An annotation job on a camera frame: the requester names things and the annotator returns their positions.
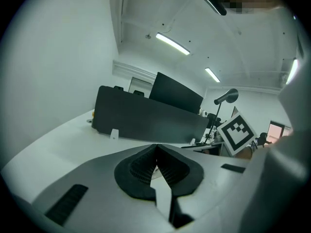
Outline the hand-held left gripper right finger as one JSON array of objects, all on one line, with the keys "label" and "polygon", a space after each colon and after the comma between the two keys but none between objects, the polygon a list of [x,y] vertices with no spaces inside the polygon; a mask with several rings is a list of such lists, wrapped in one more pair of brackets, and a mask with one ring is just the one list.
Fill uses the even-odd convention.
[{"label": "hand-held left gripper right finger", "polygon": [[169,222],[181,228],[212,209],[233,189],[249,161],[157,145],[157,165],[171,189]]}]

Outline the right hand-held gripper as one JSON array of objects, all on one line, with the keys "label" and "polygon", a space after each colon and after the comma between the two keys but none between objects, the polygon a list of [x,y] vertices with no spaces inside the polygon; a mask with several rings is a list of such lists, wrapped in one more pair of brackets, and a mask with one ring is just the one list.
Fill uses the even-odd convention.
[{"label": "right hand-held gripper", "polygon": [[237,112],[230,120],[220,125],[217,131],[223,139],[230,157],[235,157],[257,137],[256,132],[241,112]]}]

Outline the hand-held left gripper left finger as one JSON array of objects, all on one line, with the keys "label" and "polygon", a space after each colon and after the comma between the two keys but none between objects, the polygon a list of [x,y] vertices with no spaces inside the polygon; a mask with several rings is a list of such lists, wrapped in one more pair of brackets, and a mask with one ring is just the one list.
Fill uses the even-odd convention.
[{"label": "hand-held left gripper left finger", "polygon": [[45,188],[33,206],[69,233],[168,233],[150,186],[156,145],[91,159]]}]

